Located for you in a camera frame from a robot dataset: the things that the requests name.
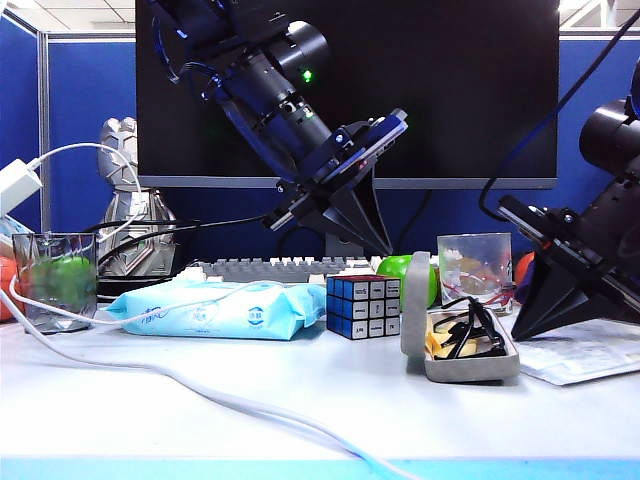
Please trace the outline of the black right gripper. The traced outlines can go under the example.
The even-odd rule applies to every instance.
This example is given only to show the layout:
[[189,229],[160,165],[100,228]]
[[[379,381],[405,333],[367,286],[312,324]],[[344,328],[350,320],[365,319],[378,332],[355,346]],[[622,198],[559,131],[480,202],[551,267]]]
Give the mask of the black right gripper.
[[587,320],[639,318],[639,220],[629,213],[547,212],[511,335],[531,339]]

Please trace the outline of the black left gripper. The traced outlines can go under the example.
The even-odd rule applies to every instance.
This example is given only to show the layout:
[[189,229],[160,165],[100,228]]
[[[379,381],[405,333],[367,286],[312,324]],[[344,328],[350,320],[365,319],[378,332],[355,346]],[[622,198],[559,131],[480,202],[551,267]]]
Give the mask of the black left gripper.
[[324,124],[268,127],[268,164],[281,177],[287,200],[271,215],[275,228],[286,215],[324,233],[352,233],[377,255],[393,247],[375,190],[374,137],[369,124],[332,132]]

